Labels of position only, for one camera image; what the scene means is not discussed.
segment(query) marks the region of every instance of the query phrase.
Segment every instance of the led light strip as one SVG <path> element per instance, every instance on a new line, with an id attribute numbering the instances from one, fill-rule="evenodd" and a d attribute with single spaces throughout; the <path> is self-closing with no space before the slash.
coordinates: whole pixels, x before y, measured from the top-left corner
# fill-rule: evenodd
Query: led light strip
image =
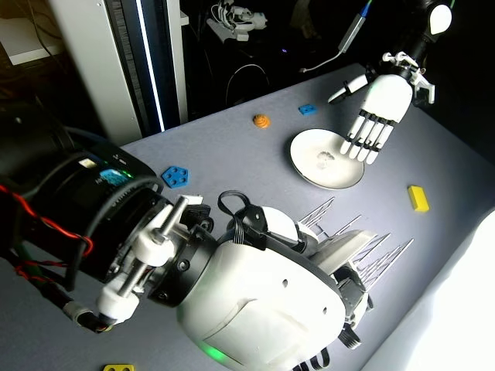
<path id="1" fill-rule="evenodd" d="M 145 17 L 142 14 L 141 0 L 136 0 L 136 5 L 138 7 L 139 25 L 141 27 L 142 40 L 145 44 L 146 63 L 148 64 L 149 76 L 150 76 L 151 81 L 152 81 L 153 96 L 155 97 L 156 111 L 158 113 L 158 119 L 160 121 L 160 129 L 162 131 L 165 131 L 165 126 L 163 124 L 163 117 L 162 117 L 162 108 L 160 106 L 160 100 L 158 98 L 158 89 L 156 88 L 155 72 L 153 71 L 152 56 L 151 56 L 151 53 L 149 52 L 148 35 L 146 33 Z"/>

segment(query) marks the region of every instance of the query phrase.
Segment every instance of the yellow rectangular block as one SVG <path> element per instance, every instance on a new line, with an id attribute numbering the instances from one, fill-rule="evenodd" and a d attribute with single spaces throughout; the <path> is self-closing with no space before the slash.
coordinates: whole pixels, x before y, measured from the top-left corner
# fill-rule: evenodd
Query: yellow rectangular block
<path id="1" fill-rule="evenodd" d="M 408 188 L 409 197 L 411 197 L 412 207 L 415 211 L 426 213 L 430 210 L 428 200 L 426 199 L 425 190 L 417 185 L 411 185 Z"/>
<path id="2" fill-rule="evenodd" d="M 135 371 L 133 365 L 106 365 L 103 371 Z"/>

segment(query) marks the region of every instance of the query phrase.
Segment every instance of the plate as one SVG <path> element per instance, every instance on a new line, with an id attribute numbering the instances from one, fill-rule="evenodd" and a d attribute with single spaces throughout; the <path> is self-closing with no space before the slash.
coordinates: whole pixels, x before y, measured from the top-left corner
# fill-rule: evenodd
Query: plate
<path id="1" fill-rule="evenodd" d="M 355 186 L 364 175 L 364 163 L 340 154 L 345 139 L 328 130 L 312 129 L 291 143 L 292 164 L 308 182 L 324 189 Z"/>

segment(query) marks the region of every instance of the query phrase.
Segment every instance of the blue pentagon block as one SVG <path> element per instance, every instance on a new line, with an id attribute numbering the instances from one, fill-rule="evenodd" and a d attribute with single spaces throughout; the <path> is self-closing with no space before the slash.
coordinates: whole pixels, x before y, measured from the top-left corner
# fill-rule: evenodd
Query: blue pentagon block
<path id="1" fill-rule="evenodd" d="M 189 184 L 189 170 L 179 166 L 170 166 L 163 174 L 162 179 L 170 188 L 179 188 Z"/>
<path id="2" fill-rule="evenodd" d="M 316 107 L 313 106 L 312 104 L 307 104 L 306 106 L 301 106 L 298 108 L 299 112 L 301 112 L 303 115 L 307 116 L 309 114 L 315 114 L 316 113 Z"/>

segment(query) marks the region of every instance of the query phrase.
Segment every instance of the gray table surface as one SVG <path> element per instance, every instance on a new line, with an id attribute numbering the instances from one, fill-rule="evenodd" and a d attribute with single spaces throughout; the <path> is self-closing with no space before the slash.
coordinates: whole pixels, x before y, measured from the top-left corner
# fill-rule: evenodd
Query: gray table surface
<path id="1" fill-rule="evenodd" d="M 332 369 L 339 371 L 355 371 L 364 365 L 465 236 L 495 205 L 495 168 L 413 107 L 356 186 L 330 192 L 303 180 L 288 156 L 291 140 L 310 128 L 346 134 L 364 92 L 336 106 L 326 104 L 326 99 L 343 80 L 362 72 L 358 65 L 348 66 L 125 146 L 157 174 L 170 165 L 189 169 L 189 185 L 166 189 L 164 194 L 172 201 L 180 193 L 204 195 L 213 209 L 215 237 L 228 221 L 216 207 L 217 197 L 224 190 L 239 189 L 253 203 L 274 206 L 295 220 L 335 196 L 322 226 L 333 233 L 362 214 L 356 229 L 392 233 L 383 251 L 415 238 L 371 292 L 376 309 L 365 315 L 357 328 L 363 345 L 355 351 L 339 341 L 330 346 Z M 302 116 L 297 108 L 303 104 L 316 105 L 317 114 Z M 253 125 L 252 118 L 258 113 L 270 116 L 270 128 L 261 130 Z M 429 213 L 413 211 L 409 185 L 425 188 Z M 131 320 L 108 334 L 93 335 L 74 328 L 9 265 L 0 264 L 2 369 L 97 371 L 108 363 L 135 364 L 138 371 L 224 369 L 188 340 L 170 308 L 142 300 Z M 76 299 L 93 302 L 100 285 L 83 274 L 79 283 Z"/>

